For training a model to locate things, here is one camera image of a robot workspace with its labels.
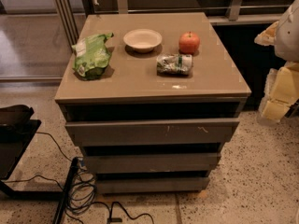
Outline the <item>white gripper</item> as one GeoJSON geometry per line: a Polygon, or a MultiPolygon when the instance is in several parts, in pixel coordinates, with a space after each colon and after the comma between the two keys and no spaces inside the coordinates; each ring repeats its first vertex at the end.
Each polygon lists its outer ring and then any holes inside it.
{"type": "MultiPolygon", "coordinates": [[[[278,21],[273,22],[254,38],[254,42],[261,46],[274,46],[277,27],[278,21]]],[[[261,116],[280,121],[289,111],[288,106],[299,99],[299,63],[286,62],[278,70],[271,68],[266,77],[264,94],[269,100],[261,100],[261,116]]]]}

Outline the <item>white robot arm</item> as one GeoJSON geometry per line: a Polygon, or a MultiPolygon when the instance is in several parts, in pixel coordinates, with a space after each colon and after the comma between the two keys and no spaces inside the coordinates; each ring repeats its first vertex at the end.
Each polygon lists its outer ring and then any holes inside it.
{"type": "Polygon", "coordinates": [[[285,61],[266,77],[260,117],[278,123],[299,100],[299,0],[294,0],[278,21],[258,34],[254,42],[273,46],[275,55],[285,61]]]}

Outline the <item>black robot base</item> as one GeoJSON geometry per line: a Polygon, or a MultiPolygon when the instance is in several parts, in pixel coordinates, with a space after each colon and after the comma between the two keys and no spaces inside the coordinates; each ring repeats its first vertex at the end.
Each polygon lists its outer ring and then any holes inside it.
{"type": "Polygon", "coordinates": [[[27,105],[0,108],[0,191],[15,200],[58,201],[52,224],[61,224],[71,182],[78,170],[78,159],[74,158],[61,191],[19,191],[9,187],[8,180],[29,146],[37,129],[39,119],[31,119],[34,109],[27,105]]]}

